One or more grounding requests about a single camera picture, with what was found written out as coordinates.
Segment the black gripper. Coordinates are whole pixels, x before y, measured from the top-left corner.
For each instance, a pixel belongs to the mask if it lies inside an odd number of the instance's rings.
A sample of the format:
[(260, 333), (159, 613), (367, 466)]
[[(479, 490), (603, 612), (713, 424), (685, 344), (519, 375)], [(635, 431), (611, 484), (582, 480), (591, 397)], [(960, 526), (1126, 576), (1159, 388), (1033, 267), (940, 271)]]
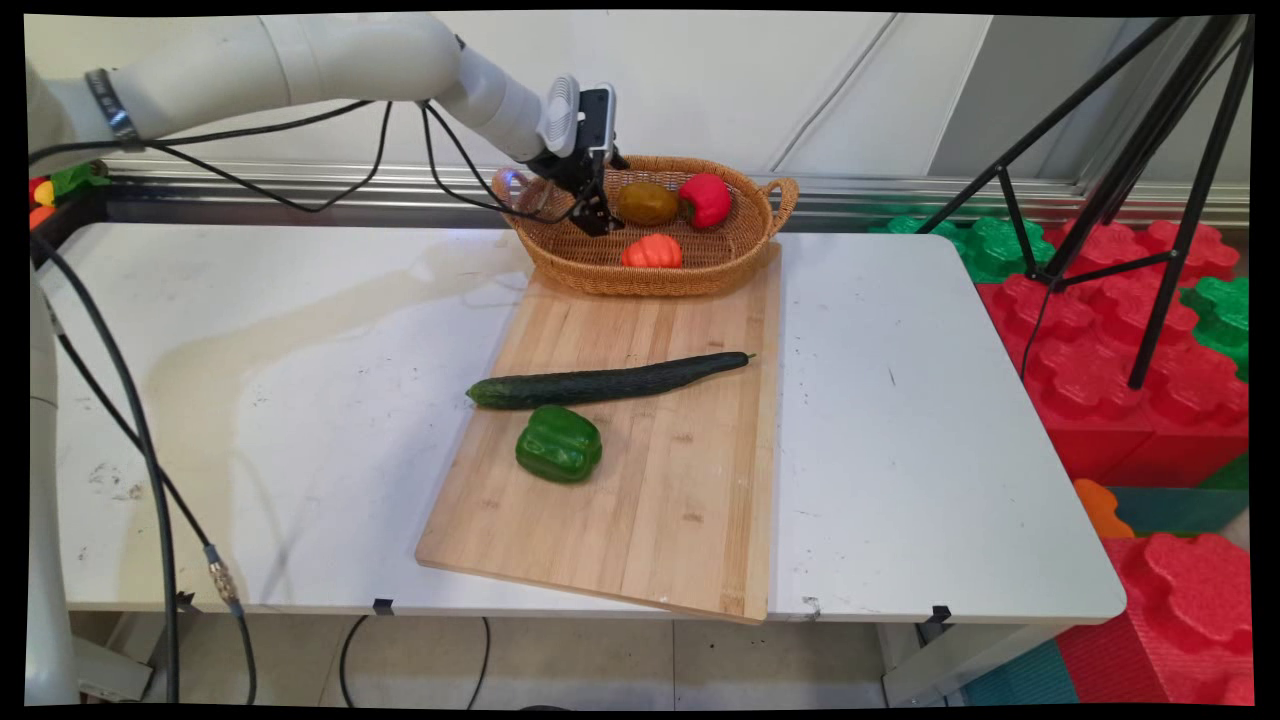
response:
[(611, 206), (604, 182), (613, 159), (612, 149), (577, 149), (566, 158), (544, 150), (527, 161), (527, 168), (575, 197), (572, 224), (589, 237), (600, 237), (626, 227), (626, 220), (617, 217)]

